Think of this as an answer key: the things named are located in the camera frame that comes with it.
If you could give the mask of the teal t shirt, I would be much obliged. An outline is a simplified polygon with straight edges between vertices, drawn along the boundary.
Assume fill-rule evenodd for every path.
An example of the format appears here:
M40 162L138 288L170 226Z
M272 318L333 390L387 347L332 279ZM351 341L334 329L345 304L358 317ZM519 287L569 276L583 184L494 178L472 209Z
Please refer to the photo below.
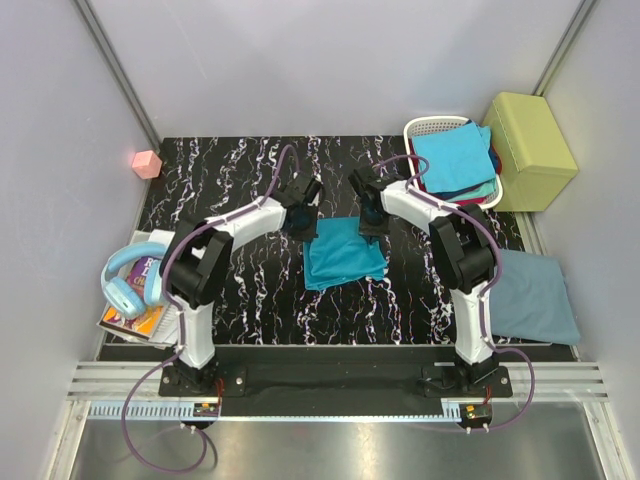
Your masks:
M303 246L307 290L323 291L363 278L384 279L387 261L378 241L369 243L360 235L358 217L322 218L316 233Z

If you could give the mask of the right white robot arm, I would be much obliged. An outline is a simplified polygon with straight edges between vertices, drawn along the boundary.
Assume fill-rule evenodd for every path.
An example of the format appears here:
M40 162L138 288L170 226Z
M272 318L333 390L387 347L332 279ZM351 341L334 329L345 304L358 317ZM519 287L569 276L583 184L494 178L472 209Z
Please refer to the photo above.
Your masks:
M454 305L456 341L452 367L441 374L444 389L466 396L486 389L499 361L492 339L489 297L502 273L497 243L481 207L456 207L397 175L381 176L371 166L348 175L360 208L359 234L369 243L389 233L398 217L429 236L433 265Z

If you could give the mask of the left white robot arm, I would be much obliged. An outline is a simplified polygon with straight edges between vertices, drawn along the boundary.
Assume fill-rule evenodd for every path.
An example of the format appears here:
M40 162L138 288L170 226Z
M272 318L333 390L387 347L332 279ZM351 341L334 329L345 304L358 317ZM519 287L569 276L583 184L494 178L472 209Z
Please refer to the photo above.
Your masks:
M163 368L169 387L203 396L222 384L211 333L213 303L221 295L232 253L278 231L294 241L313 241L324 197L320 178L300 172L230 213L179 224L160 267L163 294L178 314L175 354Z

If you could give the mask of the stack of papers and books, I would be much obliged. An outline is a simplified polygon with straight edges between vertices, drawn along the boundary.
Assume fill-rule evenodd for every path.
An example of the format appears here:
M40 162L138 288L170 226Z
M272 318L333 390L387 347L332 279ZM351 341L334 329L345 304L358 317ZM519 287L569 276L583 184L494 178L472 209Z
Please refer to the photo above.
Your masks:
M172 237L173 234L165 230L138 231L128 245L146 241L157 242L167 247L167 254ZM144 276L142 272L146 262L149 262L149 259L144 258L130 263L122 267L118 273L118 276L125 279L139 294L143 293ZM97 322L97 326L127 341L156 345L172 344L177 340L178 312L175 306L168 302L165 295L164 300L165 303L162 306L148 307L145 313L133 319L122 317L106 301L106 309Z

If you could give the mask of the red shirt in basket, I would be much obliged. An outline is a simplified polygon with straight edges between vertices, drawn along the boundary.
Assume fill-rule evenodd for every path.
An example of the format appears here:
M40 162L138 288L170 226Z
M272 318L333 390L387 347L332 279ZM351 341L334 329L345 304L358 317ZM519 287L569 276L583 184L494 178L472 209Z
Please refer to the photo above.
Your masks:
M433 193L433 196L459 205L490 203L498 193L499 174L502 171L502 164L499 156L492 146L488 149L488 155L495 170L495 179L474 187L468 187L457 192Z

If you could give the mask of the white perforated laundry basket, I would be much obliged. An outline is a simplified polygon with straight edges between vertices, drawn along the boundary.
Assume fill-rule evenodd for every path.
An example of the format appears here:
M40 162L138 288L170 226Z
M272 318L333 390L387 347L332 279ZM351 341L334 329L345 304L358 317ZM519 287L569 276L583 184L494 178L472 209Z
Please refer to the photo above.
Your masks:
M492 209L503 196L491 130L461 116L426 116L403 130L413 183L449 203Z

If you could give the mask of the light blue shirt in basket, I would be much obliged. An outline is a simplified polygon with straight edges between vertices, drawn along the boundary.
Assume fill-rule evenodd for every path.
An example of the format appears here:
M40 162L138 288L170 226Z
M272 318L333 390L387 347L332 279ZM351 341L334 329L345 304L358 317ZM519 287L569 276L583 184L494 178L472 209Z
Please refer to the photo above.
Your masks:
M491 131L474 122L412 139L415 154L429 168L422 182L430 193L453 193L495 179L489 155Z

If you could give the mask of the pink cube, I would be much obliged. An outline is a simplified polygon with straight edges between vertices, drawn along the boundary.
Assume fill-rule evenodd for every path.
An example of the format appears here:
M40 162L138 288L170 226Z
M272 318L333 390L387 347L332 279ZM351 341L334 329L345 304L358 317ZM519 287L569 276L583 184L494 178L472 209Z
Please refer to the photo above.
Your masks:
M153 150L137 152L132 160L133 172L143 180L157 178L163 162Z

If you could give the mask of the light blue headphones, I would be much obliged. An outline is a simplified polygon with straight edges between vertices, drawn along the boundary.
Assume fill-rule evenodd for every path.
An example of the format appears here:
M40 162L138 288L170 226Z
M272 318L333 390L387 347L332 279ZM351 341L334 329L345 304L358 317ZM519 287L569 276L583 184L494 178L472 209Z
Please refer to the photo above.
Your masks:
M137 242L127 245L111 255L101 273L101 289L106 301L124 318L133 319L146 312L148 307L165 303L160 266L167 247L157 242ZM143 293L136 292L125 279L118 276L120 269L144 258Z

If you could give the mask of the green storage box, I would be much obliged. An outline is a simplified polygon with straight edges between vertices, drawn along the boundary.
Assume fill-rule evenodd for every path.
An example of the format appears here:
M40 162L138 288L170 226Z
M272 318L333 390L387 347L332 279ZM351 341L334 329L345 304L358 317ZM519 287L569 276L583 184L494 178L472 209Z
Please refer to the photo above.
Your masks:
M502 165L497 211L542 212L579 172L545 98L501 92L483 124Z

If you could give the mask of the folded grey-blue t shirt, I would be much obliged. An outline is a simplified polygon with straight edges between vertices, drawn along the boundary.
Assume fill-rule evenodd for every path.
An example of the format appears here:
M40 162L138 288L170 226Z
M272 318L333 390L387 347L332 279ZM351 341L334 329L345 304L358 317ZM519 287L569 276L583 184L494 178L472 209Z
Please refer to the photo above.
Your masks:
M502 276L490 293L496 336L574 346L580 343L565 278L549 256L503 250Z

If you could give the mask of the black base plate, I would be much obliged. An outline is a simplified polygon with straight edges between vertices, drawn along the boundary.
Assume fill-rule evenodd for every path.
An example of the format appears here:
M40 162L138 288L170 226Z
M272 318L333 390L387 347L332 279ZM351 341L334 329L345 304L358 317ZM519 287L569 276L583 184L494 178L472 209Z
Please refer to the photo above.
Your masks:
M180 362L163 368L159 394L244 397L271 388L394 389L431 398L513 396L505 366L473 383L453 348L432 345L219 346L201 371Z

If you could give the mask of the aluminium rail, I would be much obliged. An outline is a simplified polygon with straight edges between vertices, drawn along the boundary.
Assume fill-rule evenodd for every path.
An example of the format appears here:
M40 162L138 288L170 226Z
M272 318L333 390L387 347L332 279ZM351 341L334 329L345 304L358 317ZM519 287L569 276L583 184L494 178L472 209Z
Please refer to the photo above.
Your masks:
M241 397L260 387L398 388L420 378L434 381L449 363L432 367L408 363L265 363L219 368L224 395ZM493 396L523 401L533 391L538 402L604 401L607 390L599 367L589 362L507 362L491 377ZM151 399L162 387L175 387L175 375L149 362L81 362L76 367L66 398L69 400L123 400L130 393L136 399Z

